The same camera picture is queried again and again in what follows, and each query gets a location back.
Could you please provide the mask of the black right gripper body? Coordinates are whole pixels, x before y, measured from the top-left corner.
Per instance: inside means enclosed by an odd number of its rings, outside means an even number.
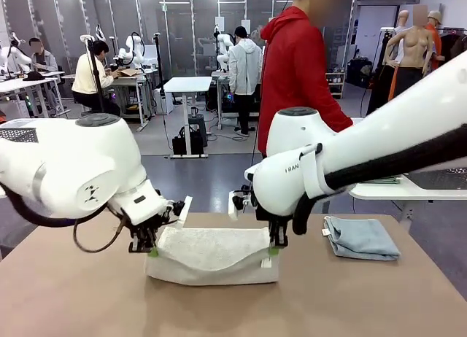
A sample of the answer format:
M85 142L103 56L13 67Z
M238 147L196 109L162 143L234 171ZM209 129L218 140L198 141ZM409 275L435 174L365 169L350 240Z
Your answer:
M292 220L291 215L280 216L266 211L261 205L255 209L255 216L257 221L267 222L269 230L277 226L287 226L287 223Z

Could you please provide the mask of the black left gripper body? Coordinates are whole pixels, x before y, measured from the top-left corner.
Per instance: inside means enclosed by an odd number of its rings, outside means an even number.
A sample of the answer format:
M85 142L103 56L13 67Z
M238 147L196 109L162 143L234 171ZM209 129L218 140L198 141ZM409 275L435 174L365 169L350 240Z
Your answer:
M167 225L171 218L171 206L163 205L156 208L136 206L126 212L128 228L131 235L138 239L155 240L158 229Z

